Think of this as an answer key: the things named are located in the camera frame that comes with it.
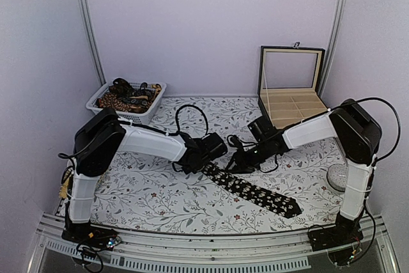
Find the black floral tie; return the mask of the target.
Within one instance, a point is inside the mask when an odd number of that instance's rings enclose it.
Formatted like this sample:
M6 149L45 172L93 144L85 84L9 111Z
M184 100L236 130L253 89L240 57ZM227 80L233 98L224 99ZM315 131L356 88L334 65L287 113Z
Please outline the black floral tie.
M281 217L290 219L302 213L294 198L254 185L243 178L221 170L215 164L206 165L202 173L225 191Z

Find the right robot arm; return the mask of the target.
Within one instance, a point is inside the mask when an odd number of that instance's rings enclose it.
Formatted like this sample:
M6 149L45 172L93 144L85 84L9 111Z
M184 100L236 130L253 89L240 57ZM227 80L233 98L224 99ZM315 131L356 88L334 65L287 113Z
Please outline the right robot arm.
M283 129L275 128L266 118L260 117L249 124L249 129L257 143L245 150L240 143L233 142L238 149L226 167L231 174L251 173L270 157L315 141L336 138L348 168L344 199L334 226L313 230L309 238L325 247L331 243L343 245L355 238L362 239L359 221L367 210L382 130L359 102L348 99L329 111Z

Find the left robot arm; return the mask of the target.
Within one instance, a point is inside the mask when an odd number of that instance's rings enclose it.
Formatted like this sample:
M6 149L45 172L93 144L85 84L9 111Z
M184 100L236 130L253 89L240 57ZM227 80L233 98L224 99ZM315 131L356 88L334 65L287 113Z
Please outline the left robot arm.
M65 240L102 247L117 237L114 230L91 225L91 206L96 185L118 152L133 152L173 162L186 173L197 173L227 153L216 132L193 138L177 130L166 132L121 118L106 107L79 129L74 137L73 153L59 153L68 165L61 182L67 186Z

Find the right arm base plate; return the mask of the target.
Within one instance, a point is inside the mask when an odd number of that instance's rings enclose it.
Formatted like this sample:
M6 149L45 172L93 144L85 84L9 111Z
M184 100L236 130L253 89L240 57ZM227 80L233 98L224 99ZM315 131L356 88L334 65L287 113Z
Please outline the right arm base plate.
M320 225L312 225L307 230L307 236L313 251L357 243L364 238L360 228L349 232L336 226L324 228Z

